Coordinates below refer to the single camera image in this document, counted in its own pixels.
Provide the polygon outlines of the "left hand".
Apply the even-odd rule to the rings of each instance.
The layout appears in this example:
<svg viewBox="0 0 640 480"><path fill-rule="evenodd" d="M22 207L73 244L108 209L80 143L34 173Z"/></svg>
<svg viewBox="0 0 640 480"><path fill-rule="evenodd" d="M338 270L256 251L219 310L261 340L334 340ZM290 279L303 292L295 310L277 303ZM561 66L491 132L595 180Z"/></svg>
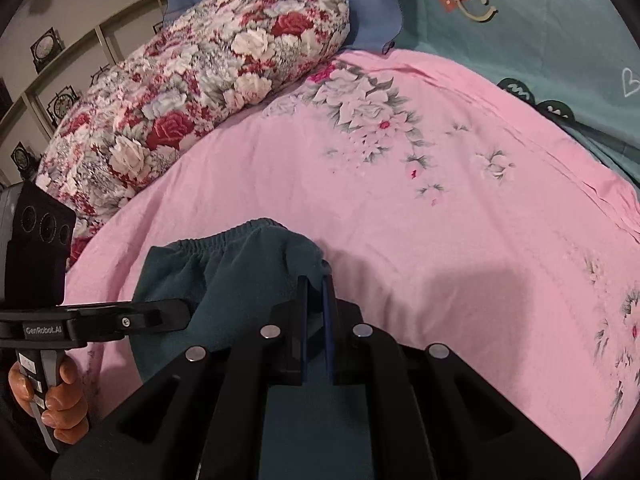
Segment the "left hand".
<svg viewBox="0 0 640 480"><path fill-rule="evenodd" d="M88 402L79 379L77 365L66 356L60 367L62 382L46 395L46 409L40 415L44 426L53 430L53 437L65 444L75 444L89 431ZM9 371L9 384L15 401L32 416L30 402L34 396L32 384L22 374L20 363L15 362Z"/></svg>

